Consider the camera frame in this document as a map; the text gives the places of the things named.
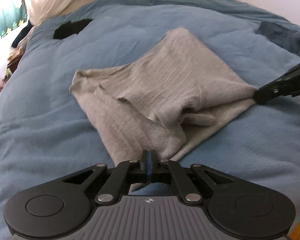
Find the dark wooden nightstand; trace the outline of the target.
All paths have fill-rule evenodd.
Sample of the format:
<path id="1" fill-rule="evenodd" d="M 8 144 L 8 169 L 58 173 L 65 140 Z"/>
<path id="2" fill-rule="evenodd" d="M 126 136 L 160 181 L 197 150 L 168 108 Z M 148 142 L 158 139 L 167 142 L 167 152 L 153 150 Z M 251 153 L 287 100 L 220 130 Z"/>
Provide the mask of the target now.
<path id="1" fill-rule="evenodd" d="M 23 51 L 13 51 L 10 53 L 8 57 L 8 64 L 7 68 L 10 69 L 12 73 L 15 72 L 15 70 L 18 68 L 18 64 L 23 57 L 24 52 Z"/>

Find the dark blue jeans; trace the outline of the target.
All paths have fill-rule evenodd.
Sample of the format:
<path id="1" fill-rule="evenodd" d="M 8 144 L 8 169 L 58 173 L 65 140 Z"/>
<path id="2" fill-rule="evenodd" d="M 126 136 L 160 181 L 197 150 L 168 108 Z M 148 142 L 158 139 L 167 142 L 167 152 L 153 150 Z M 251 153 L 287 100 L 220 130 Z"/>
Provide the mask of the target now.
<path id="1" fill-rule="evenodd" d="M 274 22 L 263 21 L 256 33 L 300 57 L 300 31 L 288 29 Z"/>

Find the black garment on bed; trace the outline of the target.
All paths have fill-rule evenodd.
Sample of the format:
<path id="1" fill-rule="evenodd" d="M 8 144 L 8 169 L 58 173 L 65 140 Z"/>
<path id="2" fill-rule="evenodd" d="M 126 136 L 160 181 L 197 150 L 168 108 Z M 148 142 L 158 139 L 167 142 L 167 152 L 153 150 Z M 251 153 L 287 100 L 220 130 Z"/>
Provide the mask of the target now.
<path id="1" fill-rule="evenodd" d="M 66 22 L 58 27 L 54 34 L 53 39 L 62 40 L 71 35 L 79 34 L 93 19 L 86 18 L 75 22 Z"/>

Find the grey polo shirt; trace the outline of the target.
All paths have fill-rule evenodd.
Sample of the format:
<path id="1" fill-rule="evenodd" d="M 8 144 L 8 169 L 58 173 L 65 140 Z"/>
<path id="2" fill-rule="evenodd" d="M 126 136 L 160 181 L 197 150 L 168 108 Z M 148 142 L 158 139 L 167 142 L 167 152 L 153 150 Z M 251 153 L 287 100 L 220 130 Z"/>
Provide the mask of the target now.
<path id="1" fill-rule="evenodd" d="M 254 104 L 256 88 L 185 28 L 124 66 L 78 70 L 70 87 L 113 162 L 179 160 Z"/>

